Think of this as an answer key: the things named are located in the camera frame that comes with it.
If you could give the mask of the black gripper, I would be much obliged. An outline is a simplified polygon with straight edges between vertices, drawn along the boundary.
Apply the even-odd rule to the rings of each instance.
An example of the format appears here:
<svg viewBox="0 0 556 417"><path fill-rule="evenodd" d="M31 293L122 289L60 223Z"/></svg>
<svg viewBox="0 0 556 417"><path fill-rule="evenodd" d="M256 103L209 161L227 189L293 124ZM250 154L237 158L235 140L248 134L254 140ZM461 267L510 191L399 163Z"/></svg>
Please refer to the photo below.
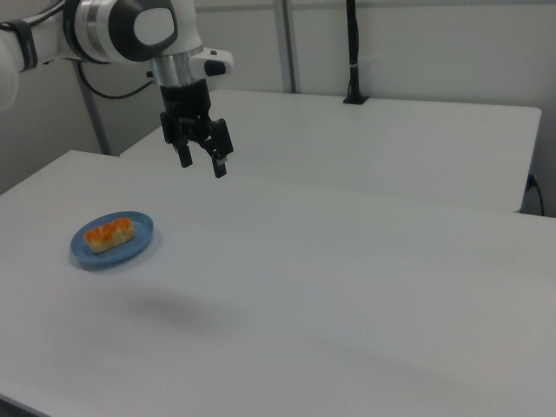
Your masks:
<svg viewBox="0 0 556 417"><path fill-rule="evenodd" d="M224 119L211 121L211 101L206 80L185 86L160 87L165 111L160 114L166 143L174 146L180 164L193 164L188 141L198 143L211 157L216 178L227 174L226 161L234 151Z"/></svg>

